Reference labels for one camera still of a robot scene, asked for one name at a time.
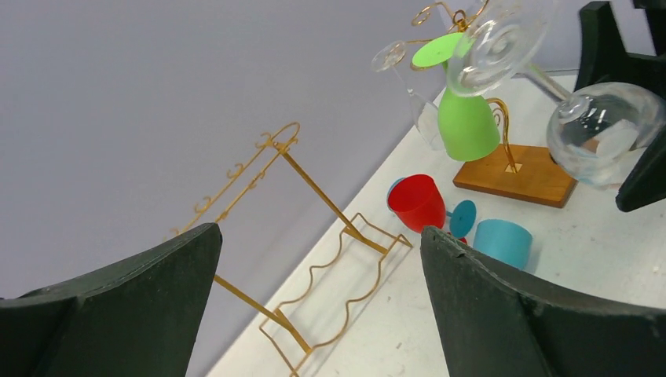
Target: green cup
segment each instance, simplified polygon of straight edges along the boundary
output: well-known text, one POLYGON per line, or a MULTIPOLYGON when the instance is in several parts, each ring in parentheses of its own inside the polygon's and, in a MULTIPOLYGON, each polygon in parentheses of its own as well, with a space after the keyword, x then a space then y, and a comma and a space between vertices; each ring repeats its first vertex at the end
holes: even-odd
POLYGON ((447 88, 437 121, 446 153, 454 160, 482 159, 500 144, 500 130, 490 105, 481 96, 460 97, 447 88))

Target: black object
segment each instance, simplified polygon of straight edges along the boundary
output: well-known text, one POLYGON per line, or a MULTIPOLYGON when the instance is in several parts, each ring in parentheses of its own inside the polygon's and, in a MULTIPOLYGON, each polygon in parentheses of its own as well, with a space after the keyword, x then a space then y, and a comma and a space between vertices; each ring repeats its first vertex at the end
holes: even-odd
POLYGON ((451 377, 666 375, 666 310, 560 287, 434 227, 421 258, 451 377))
MULTIPOLYGON (((644 9, 656 57, 627 53, 609 2, 580 10, 582 51, 576 90, 598 82, 628 82, 666 100, 666 1, 634 0, 644 9)), ((629 212, 666 198, 666 129, 643 153, 615 202, 629 212)))
POLYGON ((201 225, 158 247, 0 301, 0 376, 183 376, 218 265, 201 225))

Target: white table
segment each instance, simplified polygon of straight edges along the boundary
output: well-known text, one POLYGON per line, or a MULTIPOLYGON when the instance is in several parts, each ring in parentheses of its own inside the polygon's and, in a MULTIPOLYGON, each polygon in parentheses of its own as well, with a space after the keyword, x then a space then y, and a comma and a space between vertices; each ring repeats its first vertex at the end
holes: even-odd
MULTIPOLYGON (((555 79, 572 89, 576 77, 555 79)), ((546 96, 525 79, 512 79, 487 97, 491 96, 509 107, 512 144, 545 146, 545 127, 554 110, 546 96)), ((428 150, 412 129, 345 209, 349 216, 360 211, 388 231, 404 233, 415 247, 376 292, 317 376, 448 375, 423 278, 419 235, 386 208, 388 188, 397 178, 411 174, 434 177, 450 209, 472 199, 481 218, 503 218, 525 226, 535 237, 527 268, 535 275, 591 295, 666 308, 666 201, 623 214, 612 196, 578 185, 559 210, 456 188, 452 179, 461 165, 444 152, 428 150)), ((333 224, 271 299, 270 309, 302 290, 307 266, 331 253, 330 245, 337 242, 341 228, 340 221, 333 224)), ((472 239, 473 235, 468 237, 470 243, 472 239)), ((288 375, 257 329, 263 318, 257 315, 209 377, 288 375)))

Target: wooden base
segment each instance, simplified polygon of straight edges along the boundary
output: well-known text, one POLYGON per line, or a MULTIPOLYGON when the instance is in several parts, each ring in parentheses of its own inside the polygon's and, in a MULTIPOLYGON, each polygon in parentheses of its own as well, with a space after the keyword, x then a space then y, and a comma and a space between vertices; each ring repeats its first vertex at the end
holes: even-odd
POLYGON ((555 165, 548 148, 511 145, 517 173, 512 173, 502 145, 489 156, 465 163, 453 184, 544 206, 562 208, 576 181, 555 165))

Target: gold metal rack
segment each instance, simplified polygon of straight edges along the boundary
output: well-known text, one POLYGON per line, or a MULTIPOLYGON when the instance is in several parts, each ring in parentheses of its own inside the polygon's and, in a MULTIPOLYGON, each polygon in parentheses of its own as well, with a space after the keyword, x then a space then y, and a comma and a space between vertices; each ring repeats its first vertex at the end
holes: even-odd
POLYGON ((365 299, 369 298, 378 288, 379 282, 381 280, 382 276, 382 262, 386 257, 389 255, 391 250, 397 245, 397 244, 402 244, 406 247, 412 248, 412 244, 405 238, 404 235, 398 234, 397 236, 390 234, 386 232, 385 230, 371 224, 362 214, 357 213, 355 214, 352 218, 347 218, 343 212, 326 196, 326 194, 321 190, 321 188, 313 181, 313 179, 301 168, 300 165, 296 162, 296 160, 289 154, 290 147, 293 144, 298 143, 298 132, 300 131, 300 124, 297 122, 294 123, 289 123, 286 126, 282 127, 279 129, 276 133, 271 134, 271 133, 263 133, 262 137, 265 138, 264 141, 257 142, 254 144, 256 147, 257 151, 250 158, 250 160, 246 163, 237 163, 236 164, 236 171, 229 170, 227 172, 227 178, 229 181, 227 184, 222 187, 222 189, 215 194, 214 196, 204 196, 203 199, 205 200, 205 204, 203 206, 200 206, 199 203, 197 203, 194 206, 194 212, 195 216, 194 218, 182 229, 171 229, 171 232, 175 235, 181 234, 183 232, 186 232, 189 230, 195 223, 198 222, 198 220, 201 219, 201 217, 215 204, 215 202, 222 197, 222 195, 227 192, 227 190, 238 180, 238 178, 247 170, 247 168, 252 165, 252 163, 267 149, 273 149, 275 151, 275 154, 271 157, 271 159, 267 162, 266 165, 261 168, 261 170, 253 176, 253 178, 250 180, 250 183, 243 188, 243 190, 226 206, 226 208, 215 218, 215 222, 220 222, 222 220, 225 220, 229 212, 231 211, 232 208, 239 202, 239 200, 250 190, 254 189, 257 186, 258 181, 262 180, 266 176, 267 170, 275 163, 275 161, 279 158, 282 157, 285 161, 289 163, 289 165, 296 170, 296 172, 301 176, 301 178, 314 190, 314 192, 317 193, 317 195, 328 205, 328 207, 338 216, 338 218, 344 223, 345 228, 340 232, 338 239, 339 239, 339 248, 337 254, 333 257, 332 260, 330 260, 328 263, 325 263, 323 265, 311 265, 308 268, 309 271, 309 284, 308 287, 306 288, 305 292, 301 295, 299 295, 297 298, 294 298, 292 300, 284 301, 281 302, 274 310, 269 310, 266 307, 264 307, 262 304, 251 298, 250 296, 246 295, 243 293, 238 287, 234 286, 233 284, 229 283, 226 279, 222 278, 219 275, 215 275, 214 281, 218 284, 220 284, 224 289, 230 291, 232 294, 234 294, 236 297, 240 298, 241 300, 245 301, 248 305, 252 306, 255 308, 258 312, 264 314, 266 316, 266 319, 262 322, 262 324, 259 326, 259 331, 264 334, 269 341, 275 346, 278 354, 282 357, 284 362, 287 364, 289 367, 289 370, 291 371, 290 376, 298 377, 298 371, 299 369, 305 364, 305 362, 308 360, 308 358, 313 354, 313 352, 319 348, 329 346, 332 343, 338 341, 345 333, 347 328, 349 327, 349 308, 351 304, 355 302, 362 302, 365 299), (285 131, 290 130, 291 131, 291 136, 286 140, 286 141, 278 141, 278 137, 281 136, 285 131), (380 245, 379 243, 376 243, 373 240, 370 240, 367 238, 359 229, 354 225, 354 222, 360 219, 363 221, 365 225, 370 226, 371 228, 379 231, 385 236, 390 237, 392 242, 388 247, 384 247, 380 245), (348 299, 345 302, 345 321, 344 325, 340 328, 338 333, 333 336, 331 339, 327 340, 326 342, 320 342, 315 345, 310 345, 306 339, 303 337, 302 333, 291 323, 291 321, 285 316, 284 311, 282 308, 286 305, 290 304, 295 304, 297 302, 302 302, 305 300, 310 292, 313 289, 313 283, 314 283, 314 275, 313 275, 313 270, 315 269, 327 269, 331 266, 333 266, 339 259, 340 256, 342 255, 342 236, 347 235, 353 237, 355 240, 360 241, 364 245, 370 247, 372 250, 377 251, 379 253, 379 259, 377 261, 377 277, 375 280, 375 284, 372 286, 372 288, 367 291, 365 294, 361 295, 360 297, 357 298, 351 298, 348 299), (276 340, 270 336, 264 329, 266 323, 271 320, 275 322, 276 324, 280 325, 282 328, 287 330, 291 337, 298 343, 299 347, 304 353, 304 356, 292 363, 288 360, 287 356, 285 355, 284 351, 280 348, 280 346, 277 344, 276 340))

